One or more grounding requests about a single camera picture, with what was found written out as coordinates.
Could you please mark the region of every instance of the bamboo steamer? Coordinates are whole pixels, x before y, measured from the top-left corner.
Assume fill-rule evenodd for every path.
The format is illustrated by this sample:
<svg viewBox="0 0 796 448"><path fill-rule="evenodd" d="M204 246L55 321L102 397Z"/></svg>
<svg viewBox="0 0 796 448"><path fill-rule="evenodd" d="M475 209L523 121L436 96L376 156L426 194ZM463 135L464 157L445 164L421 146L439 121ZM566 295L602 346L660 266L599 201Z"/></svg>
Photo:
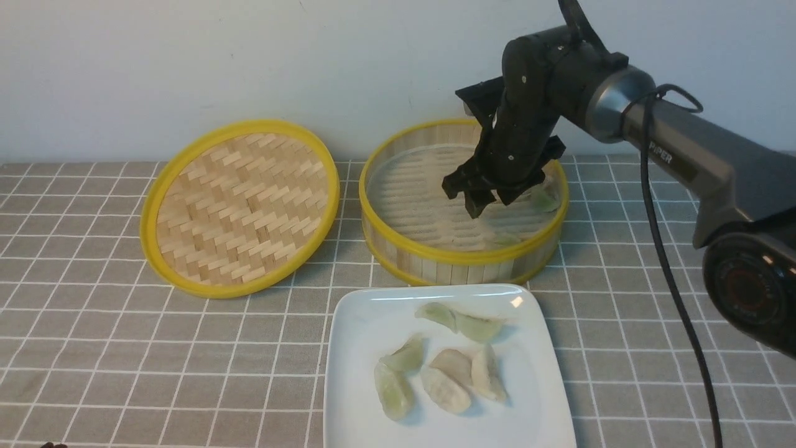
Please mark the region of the bamboo steamer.
<svg viewBox="0 0 796 448"><path fill-rule="evenodd" d="M442 120L398 133L368 159L359 182L365 242L384 268L410 285L525 283L556 251L569 204L564 170L553 160L543 186L560 201L531 210L534 189L471 219L463 195L449 200L445 175L473 155L475 120Z"/></svg>

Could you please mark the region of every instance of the black cable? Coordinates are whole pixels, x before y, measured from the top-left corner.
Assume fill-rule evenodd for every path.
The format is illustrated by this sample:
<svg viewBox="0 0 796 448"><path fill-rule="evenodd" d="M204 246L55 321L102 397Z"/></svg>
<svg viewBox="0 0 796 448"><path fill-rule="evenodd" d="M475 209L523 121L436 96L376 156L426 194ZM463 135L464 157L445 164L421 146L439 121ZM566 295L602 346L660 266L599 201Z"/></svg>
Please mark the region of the black cable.
<svg viewBox="0 0 796 448"><path fill-rule="evenodd" d="M655 244L657 259L661 262L663 277L665 277L666 284L669 286L669 291L672 293L672 299L674 300L674 305L677 307L677 313L680 314L680 319L683 321L685 332L689 335L689 341L691 342L691 347L693 347L694 355L696 356L696 363L699 365L699 370L702 374L704 391L708 397L708 409L710 410L710 419L713 426L713 440L716 442L716 448L722 448L724 441L721 438L719 408L716 405L716 394L713 391L713 383L710 379L708 363L704 360L704 353L702 352L702 346L697 338L697 332L694 331L689 314L685 309L685 305L683 305L683 299L680 297L680 291L677 289L677 283L674 281L672 268L669 266L669 259L666 257L666 251L664 250L663 241L661 240L661 231L657 226L657 216L655 215L655 207L652 201L652 194L650 193L650 167L648 163L650 161L650 145L652 144L652 139L650 137L653 126L652 111L655 106L655 101L662 99L667 92L677 92L694 105L694 108L683 108L684 110L693 113L699 113L703 110L702 104L700 104L700 102L697 101L693 95L673 84L662 84L658 86L644 99L641 147L642 194L644 196L644 207L646 208L647 219L650 221L652 241Z"/></svg>

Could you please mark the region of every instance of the bamboo steamer lid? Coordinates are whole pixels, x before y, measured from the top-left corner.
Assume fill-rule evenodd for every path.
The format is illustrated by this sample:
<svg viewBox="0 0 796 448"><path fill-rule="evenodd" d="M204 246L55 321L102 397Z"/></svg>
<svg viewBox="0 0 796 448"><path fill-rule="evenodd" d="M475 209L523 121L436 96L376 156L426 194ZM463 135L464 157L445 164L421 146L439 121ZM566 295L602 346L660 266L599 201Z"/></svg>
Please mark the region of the bamboo steamer lid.
<svg viewBox="0 0 796 448"><path fill-rule="evenodd" d="M340 184L326 146L295 124L233 124L188 146L152 186L141 242L156 273L200 297L254 293L329 233Z"/></svg>

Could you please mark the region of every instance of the white dumpling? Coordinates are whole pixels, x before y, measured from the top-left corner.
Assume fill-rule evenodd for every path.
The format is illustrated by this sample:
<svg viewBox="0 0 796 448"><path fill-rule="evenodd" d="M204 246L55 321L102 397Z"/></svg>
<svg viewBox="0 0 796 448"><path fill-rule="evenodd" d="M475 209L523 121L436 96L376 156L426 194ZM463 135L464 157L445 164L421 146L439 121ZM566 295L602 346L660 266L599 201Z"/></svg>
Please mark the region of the white dumpling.
<svg viewBox="0 0 796 448"><path fill-rule="evenodd" d="M428 365L443 371L463 386L473 385L472 363L470 358L459 350L453 348L442 350Z"/></svg>
<svg viewBox="0 0 796 448"><path fill-rule="evenodd" d="M504 403L508 395L497 370L497 361L492 346L488 344L473 356L473 389L485 399Z"/></svg>
<svg viewBox="0 0 796 448"><path fill-rule="evenodd" d="M420 371L420 381L431 401L445 411L461 414L472 404L464 387L437 368L426 367Z"/></svg>

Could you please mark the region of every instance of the yellow rim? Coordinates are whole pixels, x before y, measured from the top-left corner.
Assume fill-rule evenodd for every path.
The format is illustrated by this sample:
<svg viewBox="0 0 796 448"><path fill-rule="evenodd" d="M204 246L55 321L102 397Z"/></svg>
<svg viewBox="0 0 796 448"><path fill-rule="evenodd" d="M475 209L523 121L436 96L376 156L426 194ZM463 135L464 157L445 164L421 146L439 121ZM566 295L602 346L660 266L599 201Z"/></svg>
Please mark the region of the yellow rim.
<svg viewBox="0 0 796 448"><path fill-rule="evenodd" d="M405 236L393 230L384 221L382 221L381 218L379 218L379 216L373 210L373 207L370 206L370 202L368 201L368 195L365 193L365 179L368 174L368 170L370 169L373 160L376 159L379 153L381 153L389 144L391 144L395 140L398 140L399 138L409 134L410 132L414 132L419 129L429 128L431 126L439 126L440 124L477 124L477 123L478 122L476 120L454 119L454 120L438 120L438 121L432 121L430 123L419 124L415 127L398 132L394 136L390 137L389 140L387 140L381 146L379 146L379 148L376 149L376 151L373 152L368 158L368 161L367 163L365 163L365 167L362 169L362 174L360 175L359 178L359 200L362 205L362 214L364 215L364 219L367 219L371 223L371 225L373 225L373 228L376 230L376 232L384 236L398 249L406 250L407 252L414 253L419 257L426 258L432 261L439 261L442 263L448 263L454 265L489 265L506 260L513 260L514 258L517 258L521 255L530 252L542 242L550 239L550 237L554 235L556 229L561 227L561 225L564 223L564 218L567 216L567 208L569 208L569 185L567 184L567 178L566 175L564 174L564 169L561 167L561 164L558 163L557 160L552 161L552 166L560 182L561 207L556 212L556 216L553 218L553 220L543 230L540 230L539 233L533 236L533 238L529 238L513 246L505 247L499 250L483 250L478 252L455 252L451 250L436 249L433 247L422 245L418 242L414 242L409 238L406 238Z"/></svg>
<svg viewBox="0 0 796 448"><path fill-rule="evenodd" d="M424 279L422 279L420 277L415 277L415 276L413 276L413 275L411 275L409 273L405 273L404 271L398 269L391 262L387 261L386 258L381 256L381 254L376 250L376 248L373 247L373 244L371 243L370 238L368 238L367 235L365 235L365 244L368 245L368 249L370 249L370 252L373 254L373 258L375 258L376 261L379 262L381 267L385 268L387 270L387 272L391 273L393 276L395 276L395 277L397 277L397 278L399 278L399 279L401 279L403 281L406 281L408 285L411 285L411 286L436 286L437 285L436 283L431 283L428 280L424 280ZM534 268L533 270L531 270L528 273L522 274L521 276L519 276L519 277L517 277L517 278L515 278L513 280L509 280L508 282L509 283L514 283L515 285L524 284L526 281L530 280L531 278L533 278L533 276L537 275L542 269L544 269L544 267L547 266L548 262L550 262L550 259L552 258L552 256L555 255L555 254L556 254L555 250L551 251L550 254L547 257L545 257L544 260L542 261L542 263L540 265L538 265L536 268Z"/></svg>
<svg viewBox="0 0 796 448"><path fill-rule="evenodd" d="M158 247L156 234L158 211L166 196L166 192L185 166L211 147L237 136L256 133L275 133L293 137L304 142L318 155L318 157L320 157L329 178L329 202L321 220L321 224L308 243L306 243L285 265L256 280L234 286L202 285L195 281L190 281L176 273L166 264L166 260L163 259ZM318 249L324 238L326 238L326 235L329 233L334 223L334 217L337 215L339 202L340 179L338 178L338 170L334 166L334 161L332 160L329 150L326 149L326 145L324 145L315 134L297 124L288 123L286 121L242 121L230 124L229 126L202 136L199 140L196 140L186 147L166 165L152 184L146 196L146 201L144 202L143 212L141 213L141 247L152 269L175 287L189 294L211 299L241 297L265 289L298 269L299 266Z"/></svg>

